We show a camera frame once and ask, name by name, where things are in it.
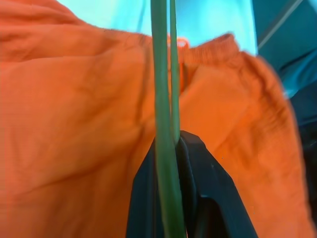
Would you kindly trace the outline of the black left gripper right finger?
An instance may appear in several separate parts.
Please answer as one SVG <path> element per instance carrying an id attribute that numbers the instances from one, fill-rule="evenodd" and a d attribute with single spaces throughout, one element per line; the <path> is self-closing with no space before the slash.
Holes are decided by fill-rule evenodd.
<path id="1" fill-rule="evenodd" d="M 176 158 L 188 237 L 258 236 L 231 176 L 200 137 L 182 131 Z"/>

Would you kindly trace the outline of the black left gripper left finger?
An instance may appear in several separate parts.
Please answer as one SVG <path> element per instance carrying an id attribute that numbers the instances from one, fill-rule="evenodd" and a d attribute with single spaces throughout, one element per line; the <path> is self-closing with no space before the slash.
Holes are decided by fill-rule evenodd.
<path id="1" fill-rule="evenodd" d="M 155 165 L 154 142 L 151 144 L 133 179 L 126 237 L 164 237 Z"/>

